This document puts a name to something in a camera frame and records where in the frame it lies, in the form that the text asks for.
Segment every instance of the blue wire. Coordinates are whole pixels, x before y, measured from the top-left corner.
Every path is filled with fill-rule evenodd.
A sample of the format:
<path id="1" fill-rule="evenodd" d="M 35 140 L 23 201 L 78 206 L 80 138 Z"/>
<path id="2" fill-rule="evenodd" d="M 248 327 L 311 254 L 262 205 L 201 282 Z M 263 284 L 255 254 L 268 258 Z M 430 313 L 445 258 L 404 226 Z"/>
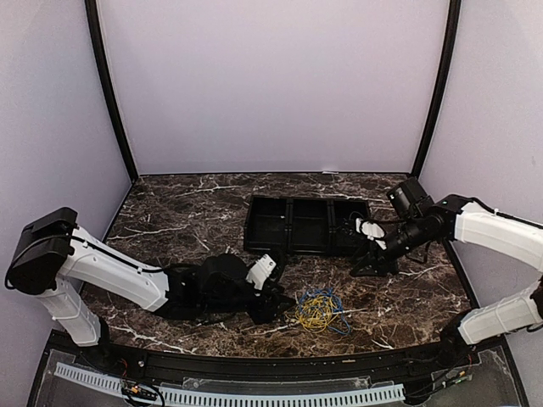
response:
<path id="1" fill-rule="evenodd" d="M 337 332 L 340 335 L 344 335 L 344 336 L 349 335 L 351 328 L 350 328 L 349 322 L 347 322 L 347 320 L 345 319 L 343 303 L 341 302 L 341 298 L 333 293 L 333 288 L 307 290 L 304 293 L 304 295 L 302 295 L 302 298 L 299 299 L 298 311 L 303 315 L 307 315 L 303 307 L 304 302 L 307 299 L 315 298 L 318 295 L 323 295 L 325 297 L 332 299 L 332 304 L 334 307 L 333 312 L 334 313 L 339 312 L 339 318 L 341 319 L 341 321 L 344 323 L 346 327 L 346 331 L 339 330 L 337 328 L 334 328 L 333 326 L 329 326 L 328 329 L 331 331 Z"/>

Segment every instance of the yellow wire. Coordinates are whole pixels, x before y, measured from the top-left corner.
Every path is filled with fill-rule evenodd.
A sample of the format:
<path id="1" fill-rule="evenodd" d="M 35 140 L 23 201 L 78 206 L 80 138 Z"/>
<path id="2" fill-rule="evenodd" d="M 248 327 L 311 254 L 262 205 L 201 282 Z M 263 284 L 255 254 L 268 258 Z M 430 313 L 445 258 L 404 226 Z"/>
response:
<path id="1" fill-rule="evenodd" d="M 319 333 L 326 330 L 338 317 L 337 313 L 334 314 L 334 309 L 331 297 L 317 294 L 300 305 L 295 318 L 306 331 Z"/>

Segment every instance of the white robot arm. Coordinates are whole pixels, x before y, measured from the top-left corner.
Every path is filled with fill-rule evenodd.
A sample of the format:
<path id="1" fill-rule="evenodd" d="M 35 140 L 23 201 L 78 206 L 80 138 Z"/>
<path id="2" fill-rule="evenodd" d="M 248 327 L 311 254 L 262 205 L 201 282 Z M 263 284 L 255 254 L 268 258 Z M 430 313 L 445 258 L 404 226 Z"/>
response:
<path id="1" fill-rule="evenodd" d="M 76 216 L 62 208 L 26 226 L 4 283 L 36 296 L 81 347 L 107 342 L 108 327 L 81 301 L 69 277 L 176 320 L 246 311 L 255 323 L 264 323 L 294 304 L 278 285 L 280 256 L 266 254 L 251 268 L 233 254 L 221 254 L 201 266 L 161 269 L 103 244 L 76 224 Z"/>
<path id="2" fill-rule="evenodd" d="M 418 246 L 444 238 L 490 248 L 543 272 L 543 225 L 493 210 L 477 198 L 449 195 L 434 203 L 415 178 L 402 182 L 388 196 L 403 221 L 384 237 L 372 232 L 370 238 L 377 238 L 379 245 L 372 242 L 373 249 L 367 250 L 361 265 L 389 265 Z M 370 228 L 359 230 L 364 233 Z M 465 347 L 542 323 L 543 286 L 537 281 L 520 293 L 459 315 L 441 332 L 441 340 Z"/>

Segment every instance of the enclosure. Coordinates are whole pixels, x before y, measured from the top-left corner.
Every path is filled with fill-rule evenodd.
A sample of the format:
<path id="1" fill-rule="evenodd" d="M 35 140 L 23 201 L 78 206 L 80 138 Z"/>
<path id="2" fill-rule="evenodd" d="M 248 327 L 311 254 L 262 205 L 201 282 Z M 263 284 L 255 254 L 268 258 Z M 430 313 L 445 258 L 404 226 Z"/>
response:
<path id="1" fill-rule="evenodd" d="M 403 397 L 443 372 L 406 360 L 433 357 L 451 318 L 540 277 L 446 239 L 420 247 L 416 261 L 401 257 L 397 274 L 353 276 L 358 243 L 340 233 L 353 217 L 396 219 L 388 192 L 413 176 L 436 202 L 457 193 L 543 221 L 538 3 L 25 0 L 3 9 L 4 269 L 23 226 L 69 207 L 97 239 L 160 268 L 220 254 L 252 265 L 282 242 L 284 295 L 341 298 L 344 325 L 334 326 L 348 334 L 304 329 L 297 305 L 261 325 L 244 312 L 172 321 L 74 281 L 112 349 L 141 360 L 131 372 L 166 397 L 301 406 L 313 399 L 288 398 L 333 393 L 330 405 L 375 405 L 362 397 L 405 386 Z M 69 394 L 122 405 L 68 380 L 70 366 L 101 370 L 35 298 L 2 290 L 0 305 L 3 403 L 70 405 Z M 379 397 L 543 405 L 539 349 L 540 332 L 501 336 L 469 360 L 470 382 L 418 402 Z M 179 397 L 165 405 L 207 405 Z"/>

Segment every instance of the black vertical post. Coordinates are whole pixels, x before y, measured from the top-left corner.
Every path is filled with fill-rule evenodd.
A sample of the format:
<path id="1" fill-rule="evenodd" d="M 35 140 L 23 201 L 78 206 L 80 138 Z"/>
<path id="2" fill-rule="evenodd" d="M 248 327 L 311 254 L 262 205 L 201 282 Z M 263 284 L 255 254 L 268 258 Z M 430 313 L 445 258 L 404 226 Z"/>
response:
<path id="1" fill-rule="evenodd" d="M 134 163 L 134 158 L 132 157 L 130 146 L 126 139 L 125 128 L 120 119 L 119 107 L 117 106 L 111 76 L 109 75 L 108 61 L 105 57 L 104 39 L 102 38 L 102 31 L 100 30 L 96 0 L 85 0 L 85 8 L 87 10 L 88 29 L 91 34 L 92 49 L 94 50 L 94 58 L 96 59 L 98 75 L 100 76 L 102 91 L 104 92 L 105 102 L 108 107 L 109 118 L 111 119 L 111 125 L 113 126 L 117 143 L 119 144 L 122 159 L 125 162 L 126 171 L 132 182 L 134 182 L 138 178 L 136 164 Z"/>
<path id="2" fill-rule="evenodd" d="M 447 26 L 445 28 L 445 39 L 443 41 L 443 49 L 441 51 L 441 59 L 439 61 L 438 75 L 435 80 L 434 94 L 430 102 L 428 117 L 423 130 L 421 143 L 418 146 L 417 157 L 415 164 L 411 170 L 411 175 L 419 177 L 423 171 L 424 161 L 428 155 L 432 136 L 434 135 L 435 124 L 438 121 L 439 109 L 443 101 L 445 93 L 445 85 L 449 76 L 449 68 L 451 67 L 452 51 L 455 46 L 456 30 L 458 28 L 458 20 L 460 17 L 460 5 L 462 0 L 450 0 L 449 15 L 447 16 Z"/>

